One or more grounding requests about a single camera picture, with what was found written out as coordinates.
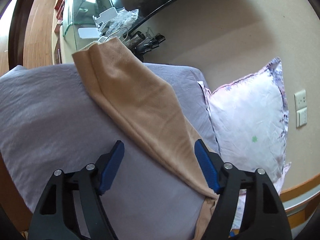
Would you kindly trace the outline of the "tan beige garment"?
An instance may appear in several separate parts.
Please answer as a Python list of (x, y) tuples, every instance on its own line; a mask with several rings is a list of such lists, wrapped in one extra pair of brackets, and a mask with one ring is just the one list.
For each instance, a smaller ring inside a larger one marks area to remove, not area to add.
[(184, 116), (170, 84), (153, 74), (118, 38), (93, 42), (73, 54), (91, 98), (151, 158), (204, 196), (195, 224), (200, 239), (218, 196), (196, 159), (197, 130)]

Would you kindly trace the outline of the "black binder clips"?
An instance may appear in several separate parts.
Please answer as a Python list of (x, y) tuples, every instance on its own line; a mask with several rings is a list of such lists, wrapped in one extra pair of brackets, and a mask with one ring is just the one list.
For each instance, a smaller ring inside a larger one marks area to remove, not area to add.
[(137, 31), (132, 39), (136, 40), (136, 44), (130, 49), (134, 55), (143, 56), (144, 54), (156, 49), (159, 45), (166, 40), (162, 34), (148, 38), (141, 31)]

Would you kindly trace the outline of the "white floral pillow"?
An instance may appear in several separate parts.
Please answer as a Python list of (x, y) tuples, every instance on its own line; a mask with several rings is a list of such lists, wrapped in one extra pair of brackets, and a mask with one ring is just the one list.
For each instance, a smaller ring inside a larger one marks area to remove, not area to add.
[(290, 168), (285, 163), (289, 108), (281, 59), (213, 92), (204, 82), (198, 84), (221, 159), (243, 171), (263, 168), (280, 193)]

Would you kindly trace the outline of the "clear plastic bag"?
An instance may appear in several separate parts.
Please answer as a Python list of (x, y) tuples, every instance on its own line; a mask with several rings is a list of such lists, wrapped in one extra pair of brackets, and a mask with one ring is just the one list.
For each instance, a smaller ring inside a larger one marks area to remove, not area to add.
[(106, 35), (111, 35), (112, 33), (118, 31), (121, 28), (130, 29), (139, 17), (139, 9), (134, 9), (127, 11), (125, 8), (121, 8), (118, 11), (118, 16), (110, 20), (107, 24), (108, 29)]

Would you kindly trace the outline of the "white wall switch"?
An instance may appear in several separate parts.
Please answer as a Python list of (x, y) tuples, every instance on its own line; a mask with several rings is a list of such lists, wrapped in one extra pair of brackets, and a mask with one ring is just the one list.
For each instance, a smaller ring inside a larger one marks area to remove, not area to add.
[(304, 107), (296, 111), (296, 127), (302, 127), (308, 122), (308, 108)]

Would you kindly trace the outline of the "lavender grey bed sheet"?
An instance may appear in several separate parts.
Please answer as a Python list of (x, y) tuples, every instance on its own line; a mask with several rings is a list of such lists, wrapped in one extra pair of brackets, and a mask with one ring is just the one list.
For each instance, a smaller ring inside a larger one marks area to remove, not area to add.
[(101, 202), (119, 239), (193, 239), (204, 196), (151, 159), (89, 97), (73, 64), (1, 77), (1, 154), (34, 211), (53, 172), (95, 163), (121, 140), (125, 153)]

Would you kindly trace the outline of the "white wall socket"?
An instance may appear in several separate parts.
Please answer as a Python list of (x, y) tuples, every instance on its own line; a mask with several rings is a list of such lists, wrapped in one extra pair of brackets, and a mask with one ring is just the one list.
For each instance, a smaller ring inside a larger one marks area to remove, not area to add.
[(306, 90), (300, 90), (294, 94), (295, 96), (295, 106), (296, 111), (299, 111), (305, 107), (307, 107), (307, 100), (306, 100)]

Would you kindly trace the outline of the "glass-top desk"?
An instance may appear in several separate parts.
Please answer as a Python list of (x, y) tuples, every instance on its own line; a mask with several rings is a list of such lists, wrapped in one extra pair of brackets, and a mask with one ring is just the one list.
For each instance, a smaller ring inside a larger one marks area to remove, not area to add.
[(65, 0), (62, 30), (60, 31), (61, 49), (65, 62), (72, 61), (72, 54), (92, 42), (92, 39), (81, 39), (80, 28), (95, 28), (94, 16), (104, 11), (102, 0)]

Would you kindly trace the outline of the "white phone stand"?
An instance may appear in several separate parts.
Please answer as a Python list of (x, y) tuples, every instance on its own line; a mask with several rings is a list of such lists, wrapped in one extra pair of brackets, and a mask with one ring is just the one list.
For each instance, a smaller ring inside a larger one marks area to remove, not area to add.
[(93, 21), (97, 28), (101, 28), (105, 26), (107, 22), (116, 18), (118, 16), (118, 12), (115, 7), (111, 7), (99, 14), (99, 16), (93, 16)]

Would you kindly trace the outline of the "wooden headboard trim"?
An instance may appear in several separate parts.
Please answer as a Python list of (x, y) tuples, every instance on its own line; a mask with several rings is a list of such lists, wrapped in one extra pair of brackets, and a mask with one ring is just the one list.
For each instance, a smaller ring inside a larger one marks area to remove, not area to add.
[(319, 175), (283, 191), (280, 198), (290, 228), (294, 229), (303, 225), (314, 214), (319, 205)]

